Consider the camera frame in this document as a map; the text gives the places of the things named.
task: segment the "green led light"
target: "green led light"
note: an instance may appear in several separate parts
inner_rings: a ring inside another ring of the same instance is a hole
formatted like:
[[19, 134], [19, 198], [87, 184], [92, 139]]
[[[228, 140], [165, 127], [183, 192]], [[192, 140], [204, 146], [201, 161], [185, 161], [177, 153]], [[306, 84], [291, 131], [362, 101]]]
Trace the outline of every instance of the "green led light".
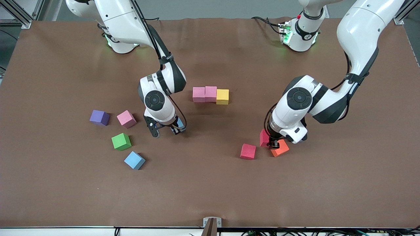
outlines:
[[108, 41], [108, 46], [112, 47], [111, 42], [109, 41], [108, 37], [105, 36], [105, 38], [106, 38], [106, 41]]
[[292, 30], [289, 30], [289, 32], [284, 36], [284, 40], [283, 40], [284, 43], [287, 44], [290, 42], [290, 39], [293, 35], [292, 33], [293, 33]]
[[316, 40], [316, 37], [318, 36], [318, 33], [316, 33], [315, 34], [315, 36], [314, 36], [314, 40], [312, 41], [312, 44], [314, 44], [315, 43], [315, 40]]

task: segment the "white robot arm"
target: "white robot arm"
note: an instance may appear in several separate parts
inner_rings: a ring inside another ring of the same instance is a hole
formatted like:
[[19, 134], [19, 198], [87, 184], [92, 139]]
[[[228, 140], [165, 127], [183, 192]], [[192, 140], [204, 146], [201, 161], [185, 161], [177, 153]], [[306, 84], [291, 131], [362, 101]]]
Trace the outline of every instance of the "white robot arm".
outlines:
[[324, 6], [342, 0], [299, 0], [303, 7], [299, 18], [280, 25], [281, 42], [297, 52], [308, 50], [315, 43], [318, 29], [325, 19]]
[[347, 72], [337, 92], [309, 75], [294, 78], [272, 111], [268, 124], [264, 122], [271, 139], [271, 148], [278, 148], [277, 140], [283, 138], [293, 143], [306, 140], [306, 113], [320, 123], [334, 123], [345, 117], [352, 96], [369, 74], [378, 55], [379, 35], [403, 2], [404, 0], [356, 1], [337, 28], [337, 37], [346, 56], [348, 55], [351, 71]]
[[177, 116], [169, 95], [184, 89], [185, 75], [175, 63], [159, 34], [144, 20], [136, 1], [66, 0], [66, 2], [71, 10], [78, 4], [83, 4], [86, 9], [89, 8], [89, 14], [85, 13], [85, 15], [96, 19], [106, 35], [110, 35], [116, 42], [130, 46], [147, 45], [156, 50], [160, 69], [156, 73], [141, 78], [138, 85], [139, 96], [146, 105], [144, 118], [154, 137], [159, 137], [158, 129], [164, 126], [171, 127], [174, 134], [183, 131], [186, 124], [184, 125]]
[[105, 24], [96, 8], [93, 0], [66, 0], [68, 9], [76, 16], [82, 18], [94, 19], [98, 23], [98, 28], [104, 31], [104, 37], [108, 41], [108, 45], [116, 52], [125, 54], [131, 52], [137, 44], [126, 44], [115, 40], [110, 32], [106, 29]]

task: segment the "green cube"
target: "green cube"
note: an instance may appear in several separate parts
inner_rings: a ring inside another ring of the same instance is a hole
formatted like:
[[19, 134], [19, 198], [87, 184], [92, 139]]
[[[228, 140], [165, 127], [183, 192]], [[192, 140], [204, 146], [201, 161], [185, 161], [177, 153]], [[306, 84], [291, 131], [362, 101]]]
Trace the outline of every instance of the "green cube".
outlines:
[[125, 133], [112, 137], [112, 144], [114, 144], [114, 148], [118, 151], [131, 147], [130, 138]]

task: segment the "cube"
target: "cube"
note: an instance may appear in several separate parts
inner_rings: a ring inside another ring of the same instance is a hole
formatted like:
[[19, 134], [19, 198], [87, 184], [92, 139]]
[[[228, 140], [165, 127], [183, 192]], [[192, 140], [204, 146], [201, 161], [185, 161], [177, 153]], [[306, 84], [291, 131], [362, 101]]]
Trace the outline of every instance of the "cube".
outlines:
[[193, 102], [205, 102], [205, 87], [193, 87], [192, 88], [192, 101]]
[[119, 114], [117, 119], [120, 121], [120, 124], [126, 128], [130, 128], [137, 123], [136, 119], [134, 119], [133, 115], [128, 110]]
[[125, 133], [112, 137], [112, 144], [118, 151], [131, 147], [130, 138]]
[[108, 120], [108, 113], [106, 113], [105, 111], [93, 110], [89, 121], [99, 126], [106, 126], [108, 124]]
[[124, 160], [124, 162], [127, 163], [127, 165], [129, 165], [132, 169], [139, 170], [140, 167], [146, 162], [146, 160], [139, 154], [131, 152]]
[[255, 149], [257, 147], [250, 144], [243, 144], [241, 150], [241, 158], [246, 160], [253, 160], [255, 157]]
[[260, 133], [260, 147], [267, 147], [270, 142], [270, 137], [267, 135], [267, 132], [262, 129]]
[[280, 148], [277, 149], [272, 149], [271, 152], [273, 154], [274, 157], [278, 157], [281, 154], [289, 151], [289, 147], [287, 146], [286, 142], [284, 141], [284, 139], [280, 139], [278, 141], [278, 144], [280, 145]]
[[[183, 132], [185, 130], [185, 125], [184, 125], [184, 123], [182, 123], [182, 121], [181, 121], [180, 118], [178, 118], [178, 121], [176, 122], [176, 126], [178, 126], [179, 128], [181, 128], [178, 133], [181, 133], [181, 132]], [[175, 129], [174, 128], [171, 127], [171, 130], [172, 130], [172, 133], [177, 134], [175, 132]]]
[[206, 90], [205, 101], [206, 102], [216, 102], [217, 87], [216, 86], [206, 86], [205, 90]]
[[228, 105], [229, 104], [229, 90], [228, 89], [218, 89], [217, 90], [216, 104], [217, 105]]

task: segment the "blue cube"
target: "blue cube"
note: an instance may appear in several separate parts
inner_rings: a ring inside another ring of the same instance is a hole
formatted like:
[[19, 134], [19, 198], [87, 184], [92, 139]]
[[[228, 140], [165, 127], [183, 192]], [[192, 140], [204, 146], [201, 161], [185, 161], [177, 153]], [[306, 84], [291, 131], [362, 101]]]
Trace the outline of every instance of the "blue cube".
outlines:
[[129, 156], [124, 160], [127, 165], [135, 170], [139, 170], [140, 167], [146, 162], [139, 154], [131, 152]]
[[93, 110], [90, 116], [90, 121], [99, 126], [106, 126], [108, 124], [109, 114], [105, 111]]

